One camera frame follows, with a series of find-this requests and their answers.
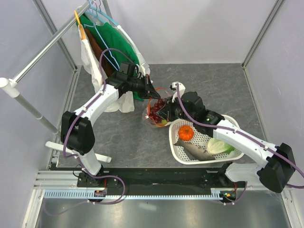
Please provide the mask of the clear zip top bag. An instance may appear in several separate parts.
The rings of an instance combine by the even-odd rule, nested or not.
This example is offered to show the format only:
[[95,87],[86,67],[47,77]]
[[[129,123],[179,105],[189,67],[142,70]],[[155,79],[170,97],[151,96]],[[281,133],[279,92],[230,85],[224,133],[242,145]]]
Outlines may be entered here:
[[142,119],[144,123],[152,128],[161,128],[170,125],[171,122],[168,122],[166,118],[158,116],[157,112],[166,105],[168,98],[170,98],[172,94],[163,87],[158,87],[155,90],[161,97],[157,99],[150,98],[148,100],[147,107],[142,114]]

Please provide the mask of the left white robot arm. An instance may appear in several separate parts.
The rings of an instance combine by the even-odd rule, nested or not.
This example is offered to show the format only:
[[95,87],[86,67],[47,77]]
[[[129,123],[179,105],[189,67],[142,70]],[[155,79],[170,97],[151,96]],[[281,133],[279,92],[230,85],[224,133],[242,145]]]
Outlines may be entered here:
[[159,99],[161,96],[153,87],[149,76],[136,77],[138,66],[134,63],[123,62],[101,89],[82,107],[74,112],[66,111],[61,121],[61,142],[64,150],[74,151],[83,171],[88,173],[88,182],[99,187],[104,182],[100,172],[101,163],[93,151],[95,135],[93,125],[109,105],[126,92],[136,92],[141,99]]

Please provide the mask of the small orange pumpkin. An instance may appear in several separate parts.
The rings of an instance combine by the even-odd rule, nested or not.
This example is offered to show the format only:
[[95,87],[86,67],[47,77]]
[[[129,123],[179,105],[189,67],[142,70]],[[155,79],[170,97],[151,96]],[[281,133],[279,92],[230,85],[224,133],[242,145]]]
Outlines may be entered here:
[[194,131],[190,126],[184,125],[179,129],[178,135],[182,140],[190,141],[194,136]]

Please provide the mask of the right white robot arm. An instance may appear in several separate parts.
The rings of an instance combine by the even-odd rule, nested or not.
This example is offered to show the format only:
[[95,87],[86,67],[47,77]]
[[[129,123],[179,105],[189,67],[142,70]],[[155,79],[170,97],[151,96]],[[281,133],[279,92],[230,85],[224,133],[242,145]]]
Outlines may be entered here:
[[248,134],[223,115],[206,109],[196,92],[168,98],[156,113],[170,122],[177,119],[190,121],[199,133],[231,145],[256,162],[255,166],[224,165],[224,171],[217,176],[218,183],[223,187],[238,181],[258,181],[272,192],[280,193],[295,172],[295,158],[289,145],[275,145]]

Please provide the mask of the purple grape bunch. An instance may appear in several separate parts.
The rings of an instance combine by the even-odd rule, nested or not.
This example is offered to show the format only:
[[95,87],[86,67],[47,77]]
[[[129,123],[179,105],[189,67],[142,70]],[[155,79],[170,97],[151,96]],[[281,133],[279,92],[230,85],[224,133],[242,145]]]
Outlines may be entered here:
[[156,114],[161,108],[163,108],[166,104],[166,98],[160,98],[153,104],[148,104],[148,116],[150,119],[154,120],[157,124],[160,124],[161,120],[163,120],[160,116]]

